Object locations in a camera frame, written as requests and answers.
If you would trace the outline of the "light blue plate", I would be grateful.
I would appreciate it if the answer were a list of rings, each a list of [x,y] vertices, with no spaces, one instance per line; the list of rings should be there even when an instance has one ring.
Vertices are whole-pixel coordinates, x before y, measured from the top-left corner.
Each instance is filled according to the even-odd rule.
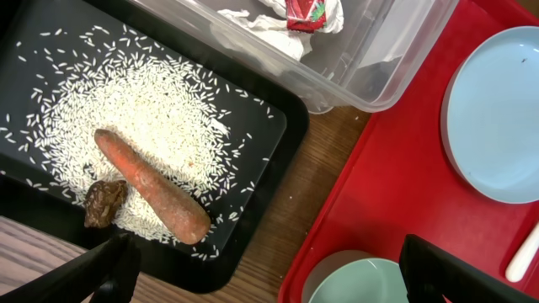
[[[445,91],[440,132],[455,171],[506,204],[538,199],[538,28],[503,30],[478,46]]]

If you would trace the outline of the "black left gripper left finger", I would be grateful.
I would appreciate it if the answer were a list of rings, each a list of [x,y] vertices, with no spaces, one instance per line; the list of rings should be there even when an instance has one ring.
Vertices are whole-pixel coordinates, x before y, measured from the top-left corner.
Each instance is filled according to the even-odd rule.
[[[38,279],[1,296],[1,302],[129,302],[141,267],[141,251],[119,234]]]

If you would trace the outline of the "black plastic tray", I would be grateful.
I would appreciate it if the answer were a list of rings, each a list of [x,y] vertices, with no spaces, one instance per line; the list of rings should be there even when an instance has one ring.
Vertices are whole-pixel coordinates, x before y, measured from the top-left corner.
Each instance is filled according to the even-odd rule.
[[[280,181],[292,163],[308,131],[309,114],[293,93],[223,55],[132,1],[4,1],[1,4],[1,113],[9,127],[24,126],[24,117],[38,110],[31,89],[37,73],[48,77],[46,92],[58,76],[37,56],[52,43],[40,37],[45,30],[62,30],[58,45],[76,46],[75,32],[91,25],[104,25],[114,37],[122,25],[131,26],[161,44],[171,56],[201,64],[218,77],[216,101],[229,109],[225,123],[231,138],[243,147],[238,162],[239,182],[253,182],[252,193],[240,188],[215,199],[212,216],[233,208],[244,212],[235,222],[221,224],[205,241],[216,248],[215,260],[198,261],[183,245],[161,244],[136,238],[141,250],[141,270],[154,278],[196,294],[221,289],[233,276]]]

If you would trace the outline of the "cooked white rice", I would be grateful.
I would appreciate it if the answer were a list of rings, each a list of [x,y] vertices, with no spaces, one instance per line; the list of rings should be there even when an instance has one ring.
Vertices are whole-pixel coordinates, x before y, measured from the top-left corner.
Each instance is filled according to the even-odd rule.
[[[3,123],[1,172],[39,191],[76,206],[90,186],[115,181],[120,172],[93,140],[97,129],[117,133],[166,178],[190,194],[211,216],[211,229],[197,245],[180,242],[134,189],[115,214],[115,226],[162,244],[183,245],[194,258],[217,258],[205,241],[221,224],[235,222],[243,208],[212,216],[209,207],[232,189],[254,191],[253,182],[239,182],[243,147],[232,141],[225,123],[230,111],[217,103],[218,77],[182,56],[167,54],[162,45],[121,26],[114,37],[105,26],[75,32],[77,45],[58,43],[62,30],[39,32],[52,43],[37,51],[57,76],[46,92],[48,77],[37,73],[30,97],[38,110],[24,117],[24,126]]]

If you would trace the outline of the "red snack wrapper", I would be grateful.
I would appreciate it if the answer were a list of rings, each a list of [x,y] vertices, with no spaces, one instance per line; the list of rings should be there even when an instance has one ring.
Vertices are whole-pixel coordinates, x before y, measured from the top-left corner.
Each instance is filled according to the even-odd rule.
[[[326,24],[324,0],[285,0],[287,29],[313,34]]]

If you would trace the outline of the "white plastic spoon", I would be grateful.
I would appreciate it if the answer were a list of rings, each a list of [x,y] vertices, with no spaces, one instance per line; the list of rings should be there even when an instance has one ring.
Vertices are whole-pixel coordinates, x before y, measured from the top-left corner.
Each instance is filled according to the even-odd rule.
[[[505,278],[516,283],[523,279],[531,261],[536,255],[539,246],[539,225],[536,224],[528,237],[524,240],[520,248],[515,253],[505,270]]]

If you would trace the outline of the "carrot piece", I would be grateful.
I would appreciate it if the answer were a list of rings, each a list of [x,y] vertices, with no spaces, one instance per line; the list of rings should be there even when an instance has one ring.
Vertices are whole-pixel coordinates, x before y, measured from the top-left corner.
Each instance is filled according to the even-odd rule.
[[[93,137],[109,162],[178,240],[193,245],[206,236],[211,219],[190,195],[166,179],[113,131],[97,129]]]

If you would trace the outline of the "white tissue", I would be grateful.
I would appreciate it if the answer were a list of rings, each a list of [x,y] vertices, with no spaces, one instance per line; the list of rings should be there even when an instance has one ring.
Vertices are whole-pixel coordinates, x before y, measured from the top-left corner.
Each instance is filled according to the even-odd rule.
[[[340,0],[324,1],[327,21],[322,29],[316,30],[313,34],[317,32],[337,34],[344,27],[342,3]],[[218,13],[297,61],[312,52],[311,36],[313,34],[287,29],[285,0],[260,0],[260,2],[272,8],[278,17],[259,15],[250,21],[248,19],[250,12],[246,10],[222,9]]]

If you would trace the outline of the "clear plastic bin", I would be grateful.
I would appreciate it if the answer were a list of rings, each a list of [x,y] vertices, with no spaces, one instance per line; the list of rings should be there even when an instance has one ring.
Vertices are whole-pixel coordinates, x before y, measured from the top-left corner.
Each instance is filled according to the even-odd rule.
[[[452,0],[348,0],[337,34],[307,38],[309,53],[296,60],[221,15],[274,17],[260,1],[138,1],[136,6],[213,49],[249,66],[299,96],[313,114],[351,105],[375,113],[403,95],[446,26]]]

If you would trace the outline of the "brown food scrap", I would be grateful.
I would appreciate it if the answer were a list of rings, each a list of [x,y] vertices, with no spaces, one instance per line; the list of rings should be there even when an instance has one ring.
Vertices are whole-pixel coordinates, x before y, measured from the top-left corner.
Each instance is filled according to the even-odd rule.
[[[93,183],[85,196],[84,226],[87,228],[109,226],[117,210],[125,203],[127,196],[128,186],[125,180]]]

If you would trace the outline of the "red serving tray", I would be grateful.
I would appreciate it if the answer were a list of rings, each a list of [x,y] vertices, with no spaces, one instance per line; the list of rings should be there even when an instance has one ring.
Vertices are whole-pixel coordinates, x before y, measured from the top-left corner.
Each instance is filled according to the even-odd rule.
[[[482,196],[448,162],[440,111],[456,69],[488,37],[537,24],[514,0],[462,0],[413,81],[390,109],[373,114],[280,287],[298,302],[322,259],[361,250],[397,260],[415,234],[496,279],[538,219],[538,206]]]

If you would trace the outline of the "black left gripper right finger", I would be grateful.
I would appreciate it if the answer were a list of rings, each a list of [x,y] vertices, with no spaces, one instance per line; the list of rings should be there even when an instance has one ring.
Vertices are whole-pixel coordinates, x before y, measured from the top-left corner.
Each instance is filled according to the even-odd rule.
[[[398,264],[410,303],[537,303],[414,234],[405,237]]]

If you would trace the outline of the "mint green bowl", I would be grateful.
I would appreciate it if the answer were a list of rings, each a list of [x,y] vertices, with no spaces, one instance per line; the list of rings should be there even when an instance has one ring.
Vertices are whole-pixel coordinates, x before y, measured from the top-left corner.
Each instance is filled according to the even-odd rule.
[[[320,261],[302,288],[302,303],[408,303],[399,264],[344,250]]]

